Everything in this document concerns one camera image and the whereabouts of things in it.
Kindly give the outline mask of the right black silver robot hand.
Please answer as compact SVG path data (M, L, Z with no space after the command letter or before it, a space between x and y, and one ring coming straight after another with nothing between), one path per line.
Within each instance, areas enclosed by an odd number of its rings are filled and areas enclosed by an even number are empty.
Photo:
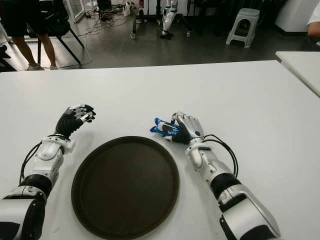
M178 123L179 131L173 136L165 136L165 140L184 145L204 140L204 131L197 118L179 111L172 115L171 122Z

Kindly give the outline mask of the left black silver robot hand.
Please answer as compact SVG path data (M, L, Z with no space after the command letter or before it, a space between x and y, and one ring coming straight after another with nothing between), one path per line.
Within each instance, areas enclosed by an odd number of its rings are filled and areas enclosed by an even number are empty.
M77 104L70 106L59 118L54 133L69 138L84 123L91 123L95 116L94 108L90 105Z

